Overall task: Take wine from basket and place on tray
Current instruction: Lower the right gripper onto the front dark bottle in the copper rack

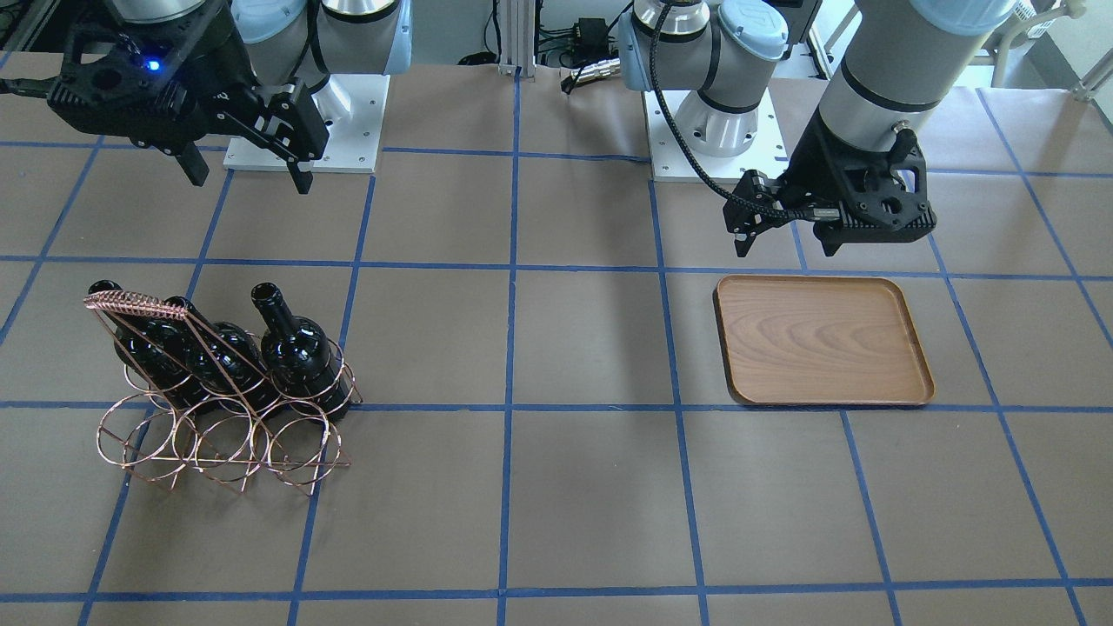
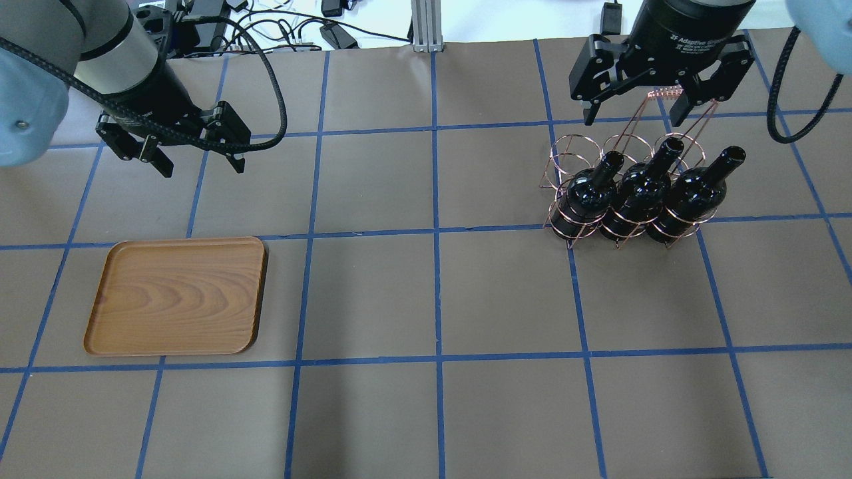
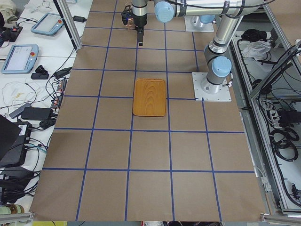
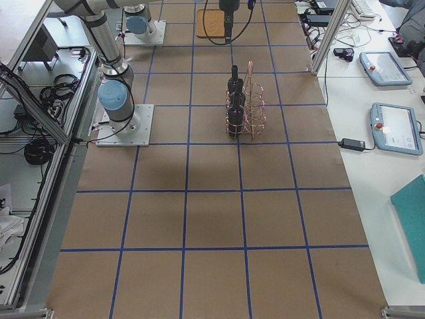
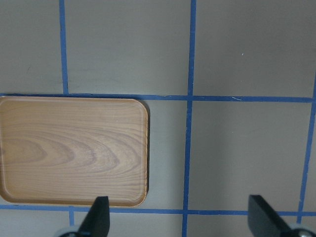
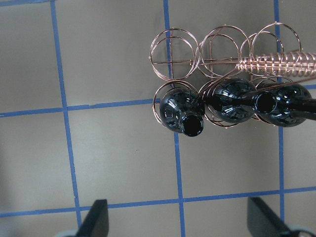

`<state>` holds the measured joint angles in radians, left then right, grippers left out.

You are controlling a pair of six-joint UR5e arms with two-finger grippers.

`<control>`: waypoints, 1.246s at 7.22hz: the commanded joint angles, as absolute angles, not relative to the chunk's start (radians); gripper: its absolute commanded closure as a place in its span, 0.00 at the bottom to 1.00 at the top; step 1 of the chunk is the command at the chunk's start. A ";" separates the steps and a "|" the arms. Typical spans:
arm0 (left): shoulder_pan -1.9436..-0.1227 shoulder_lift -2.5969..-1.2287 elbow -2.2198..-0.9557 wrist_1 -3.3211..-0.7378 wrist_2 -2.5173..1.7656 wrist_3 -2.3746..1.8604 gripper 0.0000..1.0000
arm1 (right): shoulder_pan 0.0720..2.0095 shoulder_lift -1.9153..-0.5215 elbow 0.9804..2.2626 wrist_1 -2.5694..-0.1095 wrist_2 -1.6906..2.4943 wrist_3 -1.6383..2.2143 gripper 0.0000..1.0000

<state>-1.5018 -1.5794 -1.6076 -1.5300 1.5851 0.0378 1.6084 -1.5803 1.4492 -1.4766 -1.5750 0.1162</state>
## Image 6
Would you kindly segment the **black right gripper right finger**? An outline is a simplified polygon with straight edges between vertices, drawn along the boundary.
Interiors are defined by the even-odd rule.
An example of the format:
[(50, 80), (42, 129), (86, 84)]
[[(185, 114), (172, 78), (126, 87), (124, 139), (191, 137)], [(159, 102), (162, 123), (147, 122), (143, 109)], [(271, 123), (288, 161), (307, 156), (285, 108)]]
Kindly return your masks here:
[(291, 230), (260, 197), (247, 200), (247, 228), (252, 237), (291, 236)]

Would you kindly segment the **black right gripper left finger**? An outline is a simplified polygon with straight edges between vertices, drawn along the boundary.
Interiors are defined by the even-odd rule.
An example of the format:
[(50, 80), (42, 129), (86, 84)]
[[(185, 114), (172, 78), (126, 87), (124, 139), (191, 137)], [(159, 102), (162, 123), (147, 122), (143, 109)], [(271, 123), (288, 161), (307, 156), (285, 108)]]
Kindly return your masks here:
[(96, 200), (77, 231), (78, 237), (107, 237), (109, 234), (108, 203)]

